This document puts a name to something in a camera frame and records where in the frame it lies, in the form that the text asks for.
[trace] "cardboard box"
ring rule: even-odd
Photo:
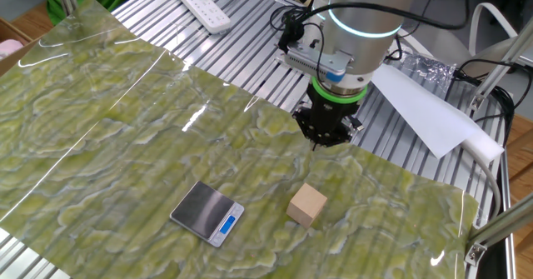
[[[10,22],[0,17],[0,42],[8,39],[17,40],[24,46],[32,42],[32,39],[26,35],[26,33],[18,30],[18,28],[14,27]]]
[[[0,60],[0,76],[5,74],[12,66],[15,65],[38,40],[33,41],[24,32],[18,30],[10,22],[0,17],[0,42],[8,39],[14,39],[22,43],[24,47],[18,49],[16,52],[11,53],[8,57]]]

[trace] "white paper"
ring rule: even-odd
[[[487,159],[489,156],[494,159],[503,152],[503,148],[465,113],[428,92],[396,68],[382,65],[374,72],[372,82],[436,158],[442,158],[467,139],[474,148],[490,148]]]

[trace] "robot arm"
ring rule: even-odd
[[[339,2],[408,10],[412,0],[315,0],[313,8]],[[297,108],[294,118],[315,144],[329,147],[349,142],[360,124],[352,115],[403,18],[371,9],[337,8],[307,21],[318,26],[286,28],[279,42],[286,63],[313,76],[307,89],[312,106]]]

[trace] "white power strip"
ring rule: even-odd
[[[212,34],[229,29],[230,18],[212,0],[182,0],[200,23]]]

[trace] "green ring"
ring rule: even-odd
[[[352,104],[354,102],[357,102],[361,100],[366,95],[366,87],[357,95],[354,97],[336,97],[331,95],[329,92],[324,90],[324,88],[318,83],[315,77],[311,78],[311,83],[315,90],[318,92],[319,95],[323,96],[326,100],[329,100],[334,103],[339,104]]]

